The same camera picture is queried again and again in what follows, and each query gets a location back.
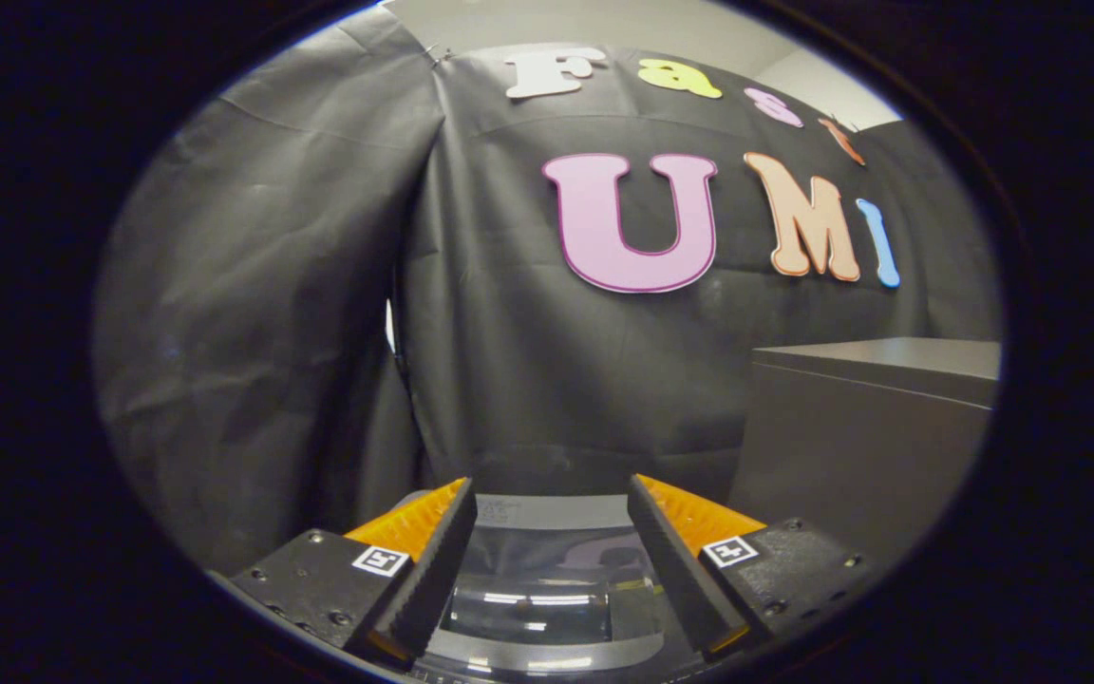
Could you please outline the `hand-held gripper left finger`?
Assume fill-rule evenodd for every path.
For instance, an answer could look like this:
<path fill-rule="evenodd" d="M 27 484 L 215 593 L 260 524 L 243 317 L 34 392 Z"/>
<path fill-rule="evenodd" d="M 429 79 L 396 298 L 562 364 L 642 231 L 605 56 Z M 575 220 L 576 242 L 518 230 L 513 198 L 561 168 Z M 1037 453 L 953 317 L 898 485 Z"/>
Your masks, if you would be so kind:
<path fill-rule="evenodd" d="M 407 668 L 442 621 L 478 517 L 459 478 L 351 532 L 312 528 L 217 588 L 269 626 L 357 668 Z"/>

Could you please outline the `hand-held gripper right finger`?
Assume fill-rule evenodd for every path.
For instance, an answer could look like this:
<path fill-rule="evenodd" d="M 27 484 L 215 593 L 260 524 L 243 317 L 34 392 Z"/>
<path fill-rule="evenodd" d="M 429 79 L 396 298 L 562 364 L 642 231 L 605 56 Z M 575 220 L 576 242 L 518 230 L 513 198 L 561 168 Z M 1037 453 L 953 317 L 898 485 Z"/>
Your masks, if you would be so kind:
<path fill-rule="evenodd" d="M 627 514 L 674 618 L 706 659 L 760 657 L 837 618 L 868 589 L 868 554 L 808 521 L 767 524 L 635 473 Z"/>

